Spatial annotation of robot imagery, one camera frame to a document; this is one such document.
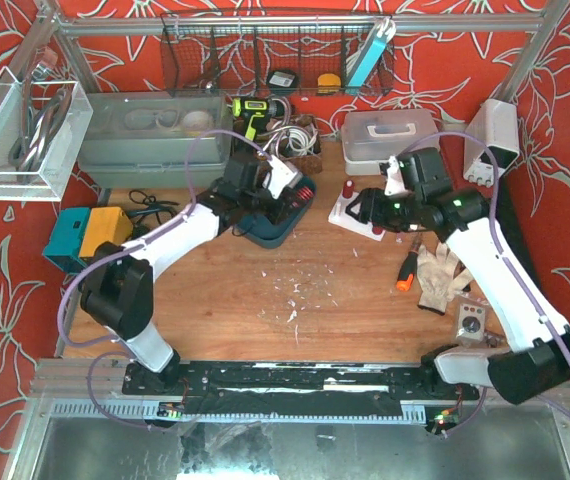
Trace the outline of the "large red spring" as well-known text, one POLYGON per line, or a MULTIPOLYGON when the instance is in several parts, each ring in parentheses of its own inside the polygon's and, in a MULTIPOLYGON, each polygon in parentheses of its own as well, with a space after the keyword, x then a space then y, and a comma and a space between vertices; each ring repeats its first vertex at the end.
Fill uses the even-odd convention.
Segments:
POLYGON ((342 189, 342 196, 345 199, 351 199, 354 196, 354 182, 352 180, 346 180, 342 189))

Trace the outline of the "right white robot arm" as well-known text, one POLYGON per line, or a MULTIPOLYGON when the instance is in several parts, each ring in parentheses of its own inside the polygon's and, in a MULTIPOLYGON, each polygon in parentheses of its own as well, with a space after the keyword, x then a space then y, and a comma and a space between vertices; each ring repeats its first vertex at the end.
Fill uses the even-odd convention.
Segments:
POLYGON ((474 187, 455 189, 440 152, 423 148, 379 166, 403 188, 366 188, 346 212, 362 224, 393 232, 421 226, 454 254, 491 305, 505 349, 449 347, 434 367, 443 382, 494 388, 519 405, 570 379, 570 324, 531 280, 504 238, 489 201, 474 187))

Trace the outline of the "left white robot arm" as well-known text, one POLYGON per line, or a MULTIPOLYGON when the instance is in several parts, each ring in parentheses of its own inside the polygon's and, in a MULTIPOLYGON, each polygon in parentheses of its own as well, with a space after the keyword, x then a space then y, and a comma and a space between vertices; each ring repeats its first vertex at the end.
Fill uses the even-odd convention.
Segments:
POLYGON ((115 334, 165 386, 179 382, 180 356, 152 321, 154 284, 191 250, 244 217, 257 214, 278 225, 303 208, 305 201, 296 189, 301 172, 274 155, 267 164, 267 176, 261 179, 258 158, 245 152, 234 155, 223 175, 179 215, 121 246, 101 244, 85 271, 81 309, 115 334))

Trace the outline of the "teal plastic tray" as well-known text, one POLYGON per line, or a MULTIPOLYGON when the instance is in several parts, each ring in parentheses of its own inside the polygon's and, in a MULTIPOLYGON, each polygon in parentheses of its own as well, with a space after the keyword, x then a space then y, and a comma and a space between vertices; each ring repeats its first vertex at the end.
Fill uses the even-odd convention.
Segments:
POLYGON ((309 176, 304 175, 296 188, 306 188, 311 192, 311 199, 297 213, 290 215, 277 225, 272 224, 265 215, 249 214, 232 228, 232 233, 247 238, 264 249, 275 249, 281 246, 307 213, 315 198, 316 184, 309 176))

